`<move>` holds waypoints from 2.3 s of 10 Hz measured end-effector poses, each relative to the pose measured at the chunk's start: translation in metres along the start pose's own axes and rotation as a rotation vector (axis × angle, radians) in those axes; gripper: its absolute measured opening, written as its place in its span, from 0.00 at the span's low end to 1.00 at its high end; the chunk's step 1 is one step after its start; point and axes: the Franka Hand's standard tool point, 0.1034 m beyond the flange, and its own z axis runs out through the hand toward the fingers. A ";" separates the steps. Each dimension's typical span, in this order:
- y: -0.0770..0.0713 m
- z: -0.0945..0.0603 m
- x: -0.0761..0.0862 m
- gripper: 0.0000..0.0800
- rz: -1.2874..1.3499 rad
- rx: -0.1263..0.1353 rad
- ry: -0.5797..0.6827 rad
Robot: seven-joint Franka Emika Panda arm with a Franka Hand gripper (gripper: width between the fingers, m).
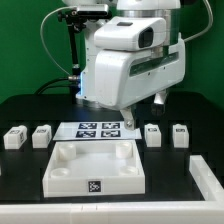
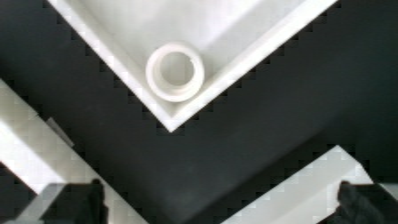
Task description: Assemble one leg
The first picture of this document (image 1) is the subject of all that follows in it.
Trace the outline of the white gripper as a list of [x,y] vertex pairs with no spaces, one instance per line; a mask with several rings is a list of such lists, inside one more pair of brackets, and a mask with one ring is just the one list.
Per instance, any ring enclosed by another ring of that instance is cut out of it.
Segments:
[[166,92],[161,90],[181,82],[184,74],[185,44],[182,39],[168,47],[167,56],[156,59],[152,58],[151,49],[137,52],[102,50],[95,62],[96,99],[105,108],[122,109],[124,127],[134,129],[133,110],[128,106],[158,92],[151,111],[153,115],[161,116],[166,101]]

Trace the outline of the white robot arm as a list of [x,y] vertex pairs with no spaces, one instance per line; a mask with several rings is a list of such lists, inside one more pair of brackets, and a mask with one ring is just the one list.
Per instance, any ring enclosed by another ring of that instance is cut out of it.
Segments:
[[136,128],[135,105],[165,96],[185,74],[180,0],[62,0],[85,31],[84,101],[119,111]]

